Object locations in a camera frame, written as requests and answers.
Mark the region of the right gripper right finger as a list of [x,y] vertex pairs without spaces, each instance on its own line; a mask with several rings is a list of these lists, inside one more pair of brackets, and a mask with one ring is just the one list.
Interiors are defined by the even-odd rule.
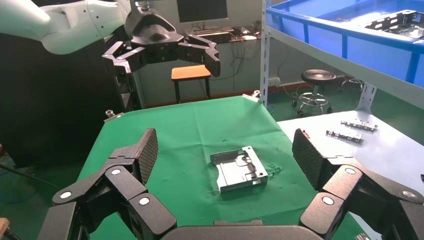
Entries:
[[360,216],[384,240],[424,237],[424,197],[379,175],[354,157],[319,147],[302,128],[295,130],[292,154],[317,191],[299,224],[331,239],[347,213]]

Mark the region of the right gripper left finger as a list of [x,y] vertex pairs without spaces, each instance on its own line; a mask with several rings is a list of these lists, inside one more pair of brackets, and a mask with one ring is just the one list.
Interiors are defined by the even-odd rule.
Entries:
[[113,214],[138,240],[159,240],[175,229],[175,216],[146,187],[158,150],[157,132],[147,128],[135,144],[115,149],[98,171],[59,190],[38,239],[88,240]]

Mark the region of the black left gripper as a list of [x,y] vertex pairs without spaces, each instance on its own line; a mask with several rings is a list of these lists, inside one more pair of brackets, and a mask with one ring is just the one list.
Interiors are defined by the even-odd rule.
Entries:
[[116,41],[102,55],[114,70],[118,83],[130,83],[133,73],[147,63],[177,59],[204,65],[214,77],[221,75],[215,42],[193,34],[184,38],[153,8],[131,10],[125,21],[125,31],[135,48]]

